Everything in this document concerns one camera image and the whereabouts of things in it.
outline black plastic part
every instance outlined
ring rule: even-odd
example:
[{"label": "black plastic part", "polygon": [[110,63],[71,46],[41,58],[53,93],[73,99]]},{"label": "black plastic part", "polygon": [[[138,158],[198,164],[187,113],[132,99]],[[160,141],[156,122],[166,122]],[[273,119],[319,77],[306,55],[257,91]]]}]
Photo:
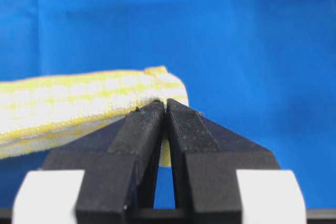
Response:
[{"label": "black plastic part", "polygon": [[153,207],[163,118],[163,103],[154,101],[46,157],[43,169],[85,170],[79,224],[120,223],[127,208]]},{"label": "black plastic part", "polygon": [[136,193],[136,158],[132,154],[59,150],[47,156],[44,169],[85,170],[76,203],[79,224],[119,223]]},{"label": "black plastic part", "polygon": [[167,101],[175,203],[194,223],[241,223],[236,169],[279,169],[272,152]]},{"label": "black plastic part", "polygon": [[[10,224],[12,210],[0,208],[0,224]],[[182,209],[139,209],[128,212],[126,223],[129,224],[192,224],[193,220]],[[336,223],[336,209],[308,209],[307,224]]]},{"label": "black plastic part", "polygon": [[308,209],[307,224],[336,223],[336,209]]},{"label": "black plastic part", "polygon": [[131,112],[108,148],[109,153],[135,154],[138,157],[137,180],[142,181],[151,154],[159,139],[164,118],[160,101]]}]

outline blue backdrop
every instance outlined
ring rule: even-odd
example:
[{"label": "blue backdrop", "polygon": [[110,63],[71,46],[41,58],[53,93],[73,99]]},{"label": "blue backdrop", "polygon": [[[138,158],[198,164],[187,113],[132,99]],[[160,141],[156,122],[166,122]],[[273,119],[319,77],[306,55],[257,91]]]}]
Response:
[{"label": "blue backdrop", "polygon": [[[336,0],[0,0],[1,81],[156,65],[293,169],[307,207],[336,207]],[[0,207],[45,155],[0,161]]]}]

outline yellow towel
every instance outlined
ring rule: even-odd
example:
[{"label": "yellow towel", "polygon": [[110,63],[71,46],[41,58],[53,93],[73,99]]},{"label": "yellow towel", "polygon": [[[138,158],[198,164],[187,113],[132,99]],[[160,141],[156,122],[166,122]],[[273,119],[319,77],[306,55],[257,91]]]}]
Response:
[{"label": "yellow towel", "polygon": [[[0,158],[67,144],[168,98],[188,105],[184,84],[165,67],[0,82]],[[170,166],[166,140],[160,164]]]}]

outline yellow and white towel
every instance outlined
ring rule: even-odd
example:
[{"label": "yellow and white towel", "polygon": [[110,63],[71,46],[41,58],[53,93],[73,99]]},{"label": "yellow and white towel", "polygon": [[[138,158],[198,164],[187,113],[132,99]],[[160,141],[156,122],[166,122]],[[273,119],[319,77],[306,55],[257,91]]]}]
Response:
[{"label": "yellow and white towel", "polygon": [[[184,84],[165,67],[0,82],[0,158],[67,144],[168,98],[188,105]],[[170,165],[167,141],[160,164]]]}]

